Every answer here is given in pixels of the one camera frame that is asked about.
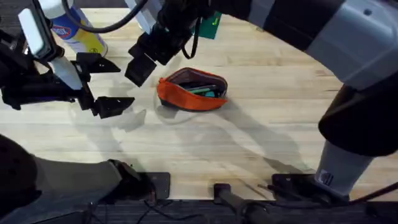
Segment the black cable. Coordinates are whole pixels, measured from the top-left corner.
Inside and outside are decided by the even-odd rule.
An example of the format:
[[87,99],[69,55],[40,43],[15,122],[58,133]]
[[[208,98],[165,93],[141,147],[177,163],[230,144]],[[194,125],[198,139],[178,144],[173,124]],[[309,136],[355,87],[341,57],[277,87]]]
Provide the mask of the black cable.
[[261,202],[261,203],[257,202],[256,205],[260,204],[263,206],[263,208],[267,208],[266,205],[270,205],[273,207],[280,207],[280,208],[286,208],[286,209],[301,209],[301,210],[341,208],[341,207],[347,207],[347,206],[352,206],[352,205],[357,205],[357,204],[367,202],[369,200],[372,200],[372,199],[375,199],[382,195],[388,194],[397,189],[398,189],[398,182],[391,184],[387,187],[384,187],[380,190],[377,190],[371,194],[368,194],[366,196],[358,198],[356,200],[353,200],[353,201],[350,201],[347,203],[336,204],[336,205],[291,206],[291,205],[281,205],[281,204],[275,203],[275,202]]
[[197,19],[197,23],[195,24],[195,34],[193,35],[193,45],[192,45],[191,56],[188,55],[187,50],[185,49],[185,46],[183,46],[181,48],[182,53],[184,54],[185,58],[188,60],[193,59],[195,57],[195,55],[197,54],[200,24],[201,24],[201,17],[199,17]]
[[[169,205],[171,205],[173,203],[173,201],[166,203],[165,205],[161,205],[162,208],[167,207]],[[148,210],[146,210],[138,219],[138,221],[136,222],[136,224],[140,224],[143,219],[149,214],[149,212],[152,211],[152,208],[148,208]]]
[[85,26],[83,24],[81,24],[79,21],[77,21],[71,14],[70,10],[69,10],[69,5],[68,5],[68,0],[62,0],[62,7],[65,11],[65,14],[67,15],[67,17],[72,21],[72,23],[76,26],[78,26],[79,28],[81,28],[82,30],[85,30],[87,32],[91,32],[91,33],[95,33],[95,34],[105,34],[108,32],[112,32],[115,31],[119,28],[121,28],[122,26],[126,25],[128,22],[130,22],[132,20],[132,18],[134,18],[138,12],[145,6],[145,4],[147,3],[148,0],[141,0],[132,10],[131,12],[129,12],[129,14],[127,14],[123,19],[121,19],[119,22],[112,24],[110,26],[107,27],[102,27],[102,28],[94,28],[94,27],[88,27]]
[[199,214],[187,215],[186,217],[173,217],[173,216],[171,216],[171,215],[168,215],[168,214],[166,214],[166,213],[160,211],[159,209],[157,209],[157,208],[155,208],[155,207],[153,207],[153,206],[150,206],[146,201],[144,201],[144,203],[145,203],[145,205],[146,205],[148,208],[152,209],[153,211],[155,211],[155,212],[158,213],[159,215],[162,215],[163,217],[165,217],[165,218],[167,218],[167,219],[169,219],[169,220],[173,220],[173,221],[185,221],[185,220],[190,220],[190,219],[197,218],[197,217],[203,217],[203,218],[206,220],[206,224],[210,224],[210,221],[209,221],[208,217],[207,217],[205,214],[199,213]]
[[100,220],[100,218],[98,218],[98,217],[94,214],[94,213],[95,213],[95,210],[97,209],[98,204],[96,204],[93,208],[92,208],[90,205],[92,205],[92,204],[89,204],[89,209],[88,209],[88,211],[89,211],[89,213],[90,213],[90,216],[88,217],[88,219],[87,219],[87,221],[86,221],[85,224],[92,223],[92,218],[94,218],[95,220],[97,220],[100,224],[108,224],[108,207],[107,207],[107,205],[105,205],[105,222],[102,222],[102,221]]

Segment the disinfectant spray can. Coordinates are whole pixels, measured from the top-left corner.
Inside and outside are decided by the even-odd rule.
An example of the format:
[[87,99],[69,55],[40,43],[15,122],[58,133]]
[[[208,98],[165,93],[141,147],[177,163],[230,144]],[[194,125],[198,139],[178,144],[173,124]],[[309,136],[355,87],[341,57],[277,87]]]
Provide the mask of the disinfectant spray can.
[[[100,53],[105,56],[108,46],[98,34],[92,34],[76,26],[65,14],[61,0],[39,0],[44,15],[53,23],[52,30],[63,39],[76,53]],[[73,17],[83,25],[91,26],[84,13],[73,0],[68,0]]]

